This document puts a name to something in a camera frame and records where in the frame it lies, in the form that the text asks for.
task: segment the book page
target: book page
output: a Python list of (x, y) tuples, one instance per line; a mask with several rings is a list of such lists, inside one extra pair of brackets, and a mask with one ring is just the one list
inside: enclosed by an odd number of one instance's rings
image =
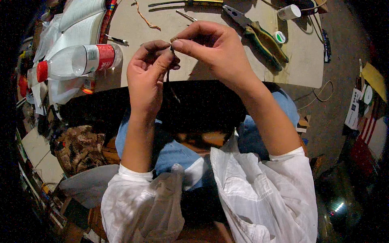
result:
[(100, 26), (104, 14), (100, 12), (72, 25), (58, 38), (46, 54), (45, 60), (49, 60), (58, 51), (68, 46), (97, 44), (100, 28), (96, 26)]
[(105, 0), (73, 0), (63, 13), (60, 31), (64, 32), (75, 23), (105, 11)]

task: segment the plastic water bottle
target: plastic water bottle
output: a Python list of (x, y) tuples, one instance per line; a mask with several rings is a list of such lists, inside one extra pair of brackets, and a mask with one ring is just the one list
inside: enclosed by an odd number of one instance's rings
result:
[(70, 80), (87, 73), (116, 67), (123, 60), (118, 45), (74, 45), (66, 47), (37, 66), (38, 82), (47, 78)]

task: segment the concrete floor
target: concrete floor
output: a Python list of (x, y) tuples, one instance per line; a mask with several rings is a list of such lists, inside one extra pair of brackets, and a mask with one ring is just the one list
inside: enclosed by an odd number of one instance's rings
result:
[[(324, 64), (323, 85), (331, 80), (334, 93), (327, 102), (314, 101), (302, 114), (311, 114), (307, 133), (301, 137), (308, 139), (309, 157), (324, 154), (329, 162), (339, 156), (345, 141), (342, 136), (343, 124), (350, 105), (352, 89), (359, 75), (359, 58), (365, 64), (369, 60), (367, 33), (353, 8), (343, 0), (328, 0), (329, 13), (321, 14), (321, 23), (327, 31), (331, 43), (331, 63)], [(309, 104), (314, 98), (312, 88), (280, 84), (295, 101), (297, 109)], [(328, 84), (320, 98), (331, 94)]]

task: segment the workbench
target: workbench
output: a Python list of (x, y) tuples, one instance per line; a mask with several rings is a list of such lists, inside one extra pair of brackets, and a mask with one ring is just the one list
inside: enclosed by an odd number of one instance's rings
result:
[[(96, 91), (127, 86), (128, 63), (142, 43), (158, 39), (170, 42), (172, 37), (192, 23), (189, 19), (176, 13), (176, 10), (198, 20), (228, 25), (235, 28), (239, 36), (243, 36), (243, 31), (229, 16), (222, 13), (221, 7), (189, 7), (184, 6), (184, 3), (148, 7), (149, 4), (156, 2), (163, 2), (163, 0), (139, 1), (139, 11), (151, 24), (158, 25), (161, 31), (148, 27), (138, 14), (137, 6), (132, 5), (133, 0), (118, 0), (118, 6), (110, 23), (109, 35), (128, 40), (129, 46), (120, 46), (123, 51), (123, 65), (114, 71), (107, 71), (104, 77), (101, 75), (100, 79), (98, 77)], [(261, 0), (224, 0), (224, 4), (245, 13), (245, 16), (252, 21), (258, 21), (261, 27), (270, 34), (279, 30), (287, 37), (287, 42), (282, 45), (282, 50), (288, 56), (289, 63), (279, 73), (270, 71), (265, 66), (266, 62), (263, 57), (256, 52), (255, 47), (248, 39), (243, 37), (242, 43), (251, 67), (262, 81), (313, 88), (322, 86), (324, 48), (308, 17), (288, 21), (280, 20), (277, 17), (277, 11)], [(316, 14), (316, 17), (320, 23), (319, 15)], [(314, 25), (320, 34), (320, 27), (317, 26), (315, 20)], [(201, 62), (179, 52), (176, 52), (176, 55), (181, 59), (181, 68), (177, 71), (171, 71), (171, 81), (216, 79)]]

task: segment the white shirt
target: white shirt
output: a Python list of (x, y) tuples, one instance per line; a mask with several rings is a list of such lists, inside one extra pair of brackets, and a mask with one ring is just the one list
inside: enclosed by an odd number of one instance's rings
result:
[[(270, 161), (241, 154), (236, 134), (212, 148), (219, 198), (235, 242), (316, 242), (317, 207), (309, 159), (302, 147)], [(108, 183), (101, 214), (110, 243), (174, 242), (184, 226), (180, 198), (201, 178), (206, 163), (152, 179), (120, 165)]]

